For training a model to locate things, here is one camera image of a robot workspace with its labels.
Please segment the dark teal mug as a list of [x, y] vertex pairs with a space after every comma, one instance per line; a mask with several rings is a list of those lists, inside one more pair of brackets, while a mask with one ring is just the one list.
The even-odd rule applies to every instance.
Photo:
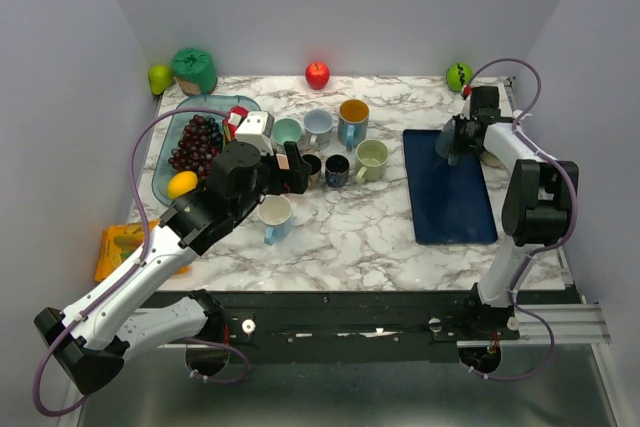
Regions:
[[436, 153], [447, 161], [449, 166], [455, 166], [461, 155], [460, 138], [454, 123], [448, 122], [441, 130], [436, 143]]

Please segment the light blue faceted mug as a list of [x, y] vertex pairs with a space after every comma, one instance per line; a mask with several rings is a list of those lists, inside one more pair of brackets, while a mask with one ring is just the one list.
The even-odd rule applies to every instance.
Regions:
[[265, 226], [264, 243], [269, 246], [286, 238], [293, 229], [293, 207], [284, 196], [266, 196], [258, 208], [258, 217]]

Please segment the mint green mug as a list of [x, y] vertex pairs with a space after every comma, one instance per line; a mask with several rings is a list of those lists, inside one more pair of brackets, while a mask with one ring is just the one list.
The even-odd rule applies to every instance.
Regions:
[[298, 143], [303, 136], [301, 124], [293, 118], [281, 118], [275, 121], [272, 130], [273, 141], [280, 146], [286, 142]]

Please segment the brown patterned mug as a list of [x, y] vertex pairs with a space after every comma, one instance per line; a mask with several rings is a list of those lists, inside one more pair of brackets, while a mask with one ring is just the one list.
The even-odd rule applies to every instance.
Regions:
[[313, 189], [319, 183], [322, 173], [322, 160], [315, 154], [304, 154], [302, 159], [310, 166], [308, 188]]

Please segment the grey blue mug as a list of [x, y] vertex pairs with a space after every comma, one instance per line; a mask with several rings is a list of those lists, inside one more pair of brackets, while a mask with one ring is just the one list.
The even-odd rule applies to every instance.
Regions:
[[314, 109], [307, 112], [303, 119], [308, 145], [313, 150], [323, 150], [330, 145], [333, 118], [328, 111]]

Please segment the dark blue mug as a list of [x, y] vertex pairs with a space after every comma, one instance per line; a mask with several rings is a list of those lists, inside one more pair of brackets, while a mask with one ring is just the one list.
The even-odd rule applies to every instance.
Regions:
[[341, 188], [348, 180], [349, 160], [340, 154], [331, 155], [325, 162], [325, 181], [331, 188]]

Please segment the olive green mug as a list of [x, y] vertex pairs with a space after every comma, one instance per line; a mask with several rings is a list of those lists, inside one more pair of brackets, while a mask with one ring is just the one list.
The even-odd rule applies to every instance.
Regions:
[[389, 149], [383, 142], [375, 139], [362, 141], [356, 149], [356, 182], [362, 184], [380, 180], [389, 157]]

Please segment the blue butterfly mug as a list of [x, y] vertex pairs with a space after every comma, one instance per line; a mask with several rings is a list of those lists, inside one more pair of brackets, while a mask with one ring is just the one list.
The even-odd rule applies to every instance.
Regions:
[[366, 139], [370, 109], [366, 103], [350, 99], [339, 107], [338, 140], [352, 152]]

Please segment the pink mug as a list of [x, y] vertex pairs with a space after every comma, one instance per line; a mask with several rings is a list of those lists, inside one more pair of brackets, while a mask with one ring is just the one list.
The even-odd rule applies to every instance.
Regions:
[[277, 154], [276, 160], [280, 170], [286, 171], [290, 169], [289, 160], [286, 154]]

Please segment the dark purple grapes bunch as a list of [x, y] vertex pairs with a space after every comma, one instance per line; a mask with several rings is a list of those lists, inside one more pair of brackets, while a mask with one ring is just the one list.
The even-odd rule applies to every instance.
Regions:
[[180, 140], [170, 151], [168, 163], [176, 172], [190, 171], [199, 181], [204, 181], [213, 159], [224, 146], [219, 122], [213, 116], [196, 114], [183, 128]]

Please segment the green striped ball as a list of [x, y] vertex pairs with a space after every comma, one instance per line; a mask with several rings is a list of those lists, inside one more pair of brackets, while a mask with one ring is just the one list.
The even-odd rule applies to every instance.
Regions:
[[460, 93], [472, 76], [471, 67], [466, 63], [458, 62], [448, 68], [445, 80], [451, 91]]

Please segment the yellow mango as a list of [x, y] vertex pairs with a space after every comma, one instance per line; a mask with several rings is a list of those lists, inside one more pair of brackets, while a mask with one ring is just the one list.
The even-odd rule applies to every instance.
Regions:
[[193, 191], [198, 187], [199, 178], [193, 171], [182, 171], [174, 175], [167, 185], [167, 197], [170, 200]]

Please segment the dark blue tray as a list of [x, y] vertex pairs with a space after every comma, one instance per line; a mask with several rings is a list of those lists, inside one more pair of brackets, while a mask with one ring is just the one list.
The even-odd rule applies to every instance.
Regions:
[[420, 245], [492, 244], [498, 233], [477, 155], [456, 165], [436, 152], [437, 130], [407, 129], [402, 144], [415, 240]]

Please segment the green pear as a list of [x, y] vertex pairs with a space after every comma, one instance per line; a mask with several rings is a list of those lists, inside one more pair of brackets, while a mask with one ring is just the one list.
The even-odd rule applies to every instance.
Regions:
[[148, 80], [151, 93], [158, 96], [174, 83], [174, 75], [169, 66], [156, 64], [149, 69]]

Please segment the orange snack bag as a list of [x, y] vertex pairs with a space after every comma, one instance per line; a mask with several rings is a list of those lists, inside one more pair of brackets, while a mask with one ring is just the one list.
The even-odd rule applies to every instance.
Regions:
[[143, 240], [141, 223], [112, 225], [104, 230], [94, 281], [100, 283], [107, 278], [141, 246]]

